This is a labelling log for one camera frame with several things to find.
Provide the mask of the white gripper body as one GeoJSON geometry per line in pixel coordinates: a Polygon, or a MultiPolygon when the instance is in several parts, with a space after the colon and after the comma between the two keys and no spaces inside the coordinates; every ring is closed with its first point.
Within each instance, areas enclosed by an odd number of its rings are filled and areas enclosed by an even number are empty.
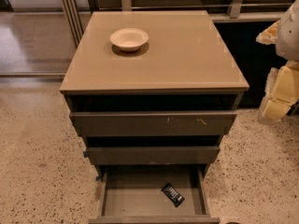
{"type": "Polygon", "coordinates": [[[299,99],[299,62],[287,61],[278,71],[274,97],[285,104],[299,99]]]}

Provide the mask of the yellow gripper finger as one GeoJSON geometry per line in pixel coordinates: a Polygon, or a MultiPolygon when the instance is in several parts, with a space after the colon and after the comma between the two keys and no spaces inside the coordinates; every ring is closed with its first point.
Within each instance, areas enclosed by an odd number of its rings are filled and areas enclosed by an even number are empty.
{"type": "Polygon", "coordinates": [[[256,41],[260,44],[271,45],[277,42],[279,21],[274,22],[268,28],[259,33],[256,41]]]}
{"type": "Polygon", "coordinates": [[[261,113],[264,118],[271,120],[282,119],[294,104],[285,104],[274,97],[274,88],[279,69],[272,68],[265,85],[265,97],[261,103],[261,113]]]}

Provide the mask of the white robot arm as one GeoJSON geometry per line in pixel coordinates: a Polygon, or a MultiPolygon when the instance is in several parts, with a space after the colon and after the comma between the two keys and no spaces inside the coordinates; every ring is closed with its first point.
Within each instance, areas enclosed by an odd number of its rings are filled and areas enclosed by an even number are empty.
{"type": "Polygon", "coordinates": [[[259,33],[256,41],[274,44],[277,56],[287,61],[279,69],[270,69],[259,107],[258,121],[273,125],[299,100],[299,0],[295,0],[279,21],[259,33]]]}

